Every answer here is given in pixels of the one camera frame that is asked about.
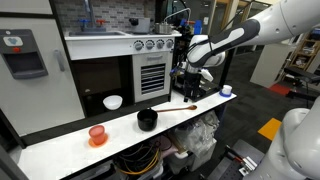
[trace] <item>white bowl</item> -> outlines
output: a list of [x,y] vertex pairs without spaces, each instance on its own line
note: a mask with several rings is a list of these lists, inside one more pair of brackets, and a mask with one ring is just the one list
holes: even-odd
[[110,110],[116,110],[122,104],[122,97],[118,95],[108,96],[103,100],[103,104]]

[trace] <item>wire bundle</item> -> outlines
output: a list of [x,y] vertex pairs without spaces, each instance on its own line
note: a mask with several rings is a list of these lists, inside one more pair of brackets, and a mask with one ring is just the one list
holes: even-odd
[[160,160],[161,152],[156,143],[136,145],[114,160],[118,169],[127,175],[142,175],[151,170]]

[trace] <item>control knob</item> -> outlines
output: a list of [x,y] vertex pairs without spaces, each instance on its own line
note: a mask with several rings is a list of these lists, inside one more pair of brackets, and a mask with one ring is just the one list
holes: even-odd
[[172,46],[173,46],[173,41],[172,41],[172,39],[169,39],[167,41],[167,48],[172,48]]
[[134,48],[137,50],[137,51],[140,51],[142,48],[143,48],[143,42],[142,41],[136,41],[134,43]]
[[154,46],[154,42],[152,41],[152,40],[148,40],[147,42],[146,42],[146,48],[147,49],[152,49],[153,48],[153,46]]
[[163,48],[163,45],[164,45],[164,42],[163,42],[162,40],[158,40],[158,41],[157,41],[157,48],[158,48],[158,49]]

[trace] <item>water dispenser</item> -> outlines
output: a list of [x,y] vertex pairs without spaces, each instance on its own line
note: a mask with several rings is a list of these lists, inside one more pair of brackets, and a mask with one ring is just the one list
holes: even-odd
[[30,29],[0,29],[0,54],[14,79],[48,75]]

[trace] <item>wooden spoon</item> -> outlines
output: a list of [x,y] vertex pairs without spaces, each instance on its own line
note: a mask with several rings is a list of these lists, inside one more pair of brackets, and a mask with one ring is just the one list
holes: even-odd
[[196,110],[197,106],[196,105],[191,105],[186,108],[176,108],[176,109],[163,109],[163,110],[157,110],[156,112],[168,112],[168,111],[180,111],[180,110]]

